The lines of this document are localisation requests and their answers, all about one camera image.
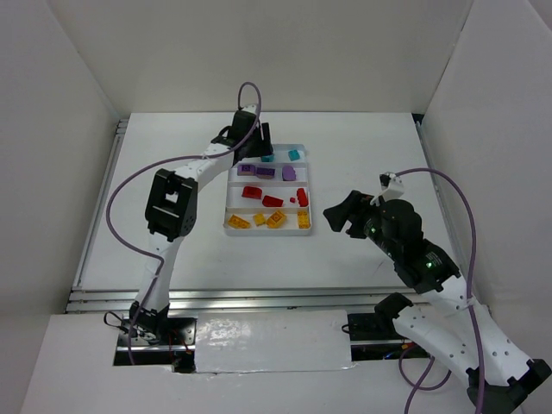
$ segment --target toy block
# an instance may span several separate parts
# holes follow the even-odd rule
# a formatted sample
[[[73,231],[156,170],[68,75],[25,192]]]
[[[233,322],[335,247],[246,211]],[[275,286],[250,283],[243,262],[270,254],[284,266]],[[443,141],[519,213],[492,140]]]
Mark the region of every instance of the toy block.
[[[284,205],[284,200],[272,196],[265,196],[262,199],[262,205],[265,207],[281,207]]]
[[[300,229],[308,229],[311,227],[311,220],[309,218],[308,211],[298,211],[297,212],[297,224]]]
[[[295,181],[296,178],[297,176],[292,166],[284,166],[282,168],[282,179],[284,181]]]
[[[297,161],[301,158],[301,155],[299,155],[299,151],[297,149],[291,150],[287,155],[290,157],[290,161]]]
[[[262,198],[262,189],[260,189],[259,187],[246,185],[245,187],[243,187],[243,192],[241,193],[241,196],[245,198],[254,198],[260,200]]]
[[[262,213],[255,214],[253,216],[253,220],[255,221],[255,224],[258,226],[262,226],[264,223],[267,222],[266,218],[262,215]]]
[[[273,179],[274,175],[276,174],[276,170],[273,168],[257,168],[257,177],[260,179]]]
[[[267,220],[267,226],[270,229],[277,229],[282,224],[284,224],[284,221],[286,219],[286,216],[284,213],[282,213],[280,210],[275,211]]]
[[[301,207],[309,205],[309,199],[307,198],[307,193],[304,191],[304,188],[299,188],[297,190],[297,198]]]
[[[255,166],[252,166],[251,164],[239,165],[238,175],[255,175]]]
[[[234,229],[249,229],[251,227],[251,224],[247,220],[238,217],[236,214],[233,214],[228,220],[228,225]]]

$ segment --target white wall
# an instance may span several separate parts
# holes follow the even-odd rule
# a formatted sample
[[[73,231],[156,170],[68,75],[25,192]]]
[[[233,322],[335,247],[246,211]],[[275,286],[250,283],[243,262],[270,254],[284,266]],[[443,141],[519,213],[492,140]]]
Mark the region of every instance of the white wall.
[[[43,1],[1,2],[0,50],[0,395],[12,414],[46,314],[71,289],[116,121]]]
[[[424,112],[472,0],[48,0],[123,114]]]
[[[476,0],[423,120],[430,161],[476,216],[477,287],[506,333],[552,364],[552,31],[526,0]],[[443,185],[469,252],[466,213]],[[525,404],[542,413],[549,380]]]

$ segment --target white plate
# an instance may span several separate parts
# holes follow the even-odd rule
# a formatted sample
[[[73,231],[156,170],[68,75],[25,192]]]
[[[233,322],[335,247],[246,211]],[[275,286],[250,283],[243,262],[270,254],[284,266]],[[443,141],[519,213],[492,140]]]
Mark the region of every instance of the white plate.
[[[301,158],[290,161],[289,151],[297,150]],[[262,162],[260,158],[247,158],[233,166],[228,173],[228,183],[226,185],[226,210],[224,214],[224,232],[227,235],[309,235],[312,230],[311,214],[311,192],[309,189],[308,163],[306,159],[306,150],[299,144],[273,144],[274,161]],[[238,175],[238,167],[243,164],[251,164],[255,167],[274,168],[276,170],[273,179],[260,179],[256,176]],[[291,165],[295,170],[295,181],[284,181],[282,179],[282,168],[285,165]],[[242,197],[243,187],[250,185],[262,189],[262,197],[273,196],[284,200],[282,207],[265,207],[262,199],[252,199]],[[304,188],[309,199],[309,205],[299,207],[297,200],[297,190]],[[265,219],[268,219],[276,210],[282,211],[286,216],[284,224],[278,229],[269,229],[266,224],[257,226],[253,216],[262,213]],[[300,229],[298,226],[298,211],[307,211],[309,213],[310,227]],[[228,220],[232,215],[247,220],[251,227],[249,229],[234,229],[228,225]]]

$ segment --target white tabletop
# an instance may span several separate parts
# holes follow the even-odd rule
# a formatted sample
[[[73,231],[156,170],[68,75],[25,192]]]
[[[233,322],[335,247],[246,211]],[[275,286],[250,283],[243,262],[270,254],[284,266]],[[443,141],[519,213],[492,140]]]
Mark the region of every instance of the white tabletop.
[[[140,167],[176,155],[199,154],[231,113],[133,114],[110,184],[115,187]],[[274,143],[303,144],[310,168],[311,235],[231,237],[223,233],[226,174],[199,194],[198,221],[184,240],[172,289],[278,289],[401,286],[392,263],[369,241],[333,233],[323,210],[351,190],[376,193],[379,175],[426,166],[410,114],[266,113]],[[168,164],[173,169],[179,163]],[[144,210],[154,170],[130,183],[115,201],[120,233],[147,248]],[[448,234],[429,174],[404,178],[404,198],[422,216],[426,237],[452,256]],[[120,245],[102,215],[82,278],[86,290],[139,286],[145,259]]]
[[[113,367],[116,337],[101,315],[52,316],[21,414],[394,414],[404,411],[411,391],[397,361],[365,361],[329,372],[217,375]],[[427,363],[408,360],[405,370],[415,379]],[[436,384],[445,372],[436,363],[427,384]],[[410,411],[445,412],[474,412],[454,376],[436,392],[419,392]]]

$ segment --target blue block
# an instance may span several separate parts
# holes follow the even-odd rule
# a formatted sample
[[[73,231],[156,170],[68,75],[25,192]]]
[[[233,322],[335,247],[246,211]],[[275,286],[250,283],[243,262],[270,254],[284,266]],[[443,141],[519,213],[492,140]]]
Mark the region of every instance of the blue block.
[[[297,149],[293,149],[287,154],[290,156],[290,161],[297,161],[301,158],[301,155],[299,155],[299,151]]]

